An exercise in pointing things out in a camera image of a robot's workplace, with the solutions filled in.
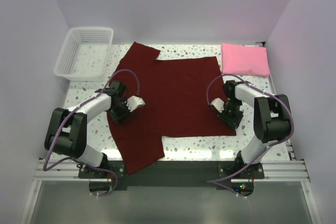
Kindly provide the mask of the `dark red t shirt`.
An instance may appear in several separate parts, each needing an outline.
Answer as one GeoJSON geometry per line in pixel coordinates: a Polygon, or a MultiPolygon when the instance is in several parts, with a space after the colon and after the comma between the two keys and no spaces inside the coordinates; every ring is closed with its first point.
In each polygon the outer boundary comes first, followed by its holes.
{"type": "Polygon", "coordinates": [[[226,100],[217,59],[159,60],[159,54],[134,42],[117,67],[115,79],[145,102],[121,124],[108,119],[129,174],[164,156],[163,136],[236,135],[207,104],[208,99],[226,100]]]}

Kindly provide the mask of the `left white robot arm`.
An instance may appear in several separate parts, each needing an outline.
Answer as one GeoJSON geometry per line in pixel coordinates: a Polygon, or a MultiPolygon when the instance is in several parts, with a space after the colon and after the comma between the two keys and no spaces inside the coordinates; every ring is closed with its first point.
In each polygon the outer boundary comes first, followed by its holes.
{"type": "Polygon", "coordinates": [[[97,178],[105,177],[109,171],[107,155],[87,143],[87,125],[103,112],[107,112],[114,123],[123,123],[134,111],[131,104],[137,99],[128,95],[128,87],[114,80],[78,105],[54,109],[44,142],[48,153],[43,171],[71,159],[90,167],[97,178]]]}

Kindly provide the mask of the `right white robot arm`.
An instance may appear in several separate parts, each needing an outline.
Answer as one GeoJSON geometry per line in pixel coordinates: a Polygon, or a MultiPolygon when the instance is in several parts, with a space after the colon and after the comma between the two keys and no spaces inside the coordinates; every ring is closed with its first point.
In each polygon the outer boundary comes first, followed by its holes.
{"type": "Polygon", "coordinates": [[[227,101],[216,98],[210,106],[217,110],[217,117],[230,130],[238,129],[244,117],[244,112],[240,109],[243,103],[253,108],[254,136],[238,152],[234,164],[228,170],[239,178],[246,178],[253,171],[252,165],[260,163],[270,147],[290,136],[293,126],[289,100],[284,94],[264,93],[242,81],[226,81],[223,91],[227,101]]]}

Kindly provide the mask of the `folded pink t shirt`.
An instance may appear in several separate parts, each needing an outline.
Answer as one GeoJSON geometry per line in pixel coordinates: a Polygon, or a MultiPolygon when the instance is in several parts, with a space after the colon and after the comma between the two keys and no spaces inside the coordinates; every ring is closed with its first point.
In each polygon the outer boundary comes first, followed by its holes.
{"type": "Polygon", "coordinates": [[[248,76],[270,76],[267,50],[259,46],[223,43],[222,73],[248,76]]]}

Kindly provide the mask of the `white plastic basket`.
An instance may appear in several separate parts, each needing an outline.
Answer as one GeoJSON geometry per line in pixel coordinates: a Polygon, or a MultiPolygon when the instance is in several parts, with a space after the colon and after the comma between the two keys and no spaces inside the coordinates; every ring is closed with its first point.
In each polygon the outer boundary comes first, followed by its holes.
{"type": "Polygon", "coordinates": [[[69,81],[102,80],[114,31],[106,27],[74,27],[66,35],[54,75],[69,81]]]}

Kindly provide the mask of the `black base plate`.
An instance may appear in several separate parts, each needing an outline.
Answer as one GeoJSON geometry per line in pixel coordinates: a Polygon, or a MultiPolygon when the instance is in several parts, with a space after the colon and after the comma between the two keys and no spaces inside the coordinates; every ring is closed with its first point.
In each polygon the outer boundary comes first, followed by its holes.
{"type": "Polygon", "coordinates": [[[77,165],[78,177],[89,180],[91,192],[105,193],[113,186],[127,190],[131,186],[142,187],[210,187],[208,180],[225,178],[243,165],[234,161],[158,161],[129,175],[123,161],[109,161],[110,174],[77,165]]]}

